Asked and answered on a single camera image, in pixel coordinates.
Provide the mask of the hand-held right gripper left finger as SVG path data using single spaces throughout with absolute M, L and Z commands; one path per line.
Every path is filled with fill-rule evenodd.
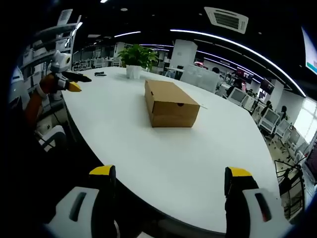
M 94 168 L 84 186 L 74 187 L 55 207 L 47 224 L 54 238 L 117 238 L 115 220 L 116 169 Z

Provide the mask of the person's left hand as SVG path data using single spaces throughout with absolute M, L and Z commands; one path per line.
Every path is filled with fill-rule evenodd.
M 58 80 L 50 73 L 41 79 L 39 86 L 43 93 L 55 94 L 58 91 Z

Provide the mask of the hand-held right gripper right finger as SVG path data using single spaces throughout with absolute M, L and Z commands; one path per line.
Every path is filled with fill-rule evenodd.
M 281 201 L 245 169 L 225 168 L 224 195 L 227 238 L 282 238 L 291 228 Z

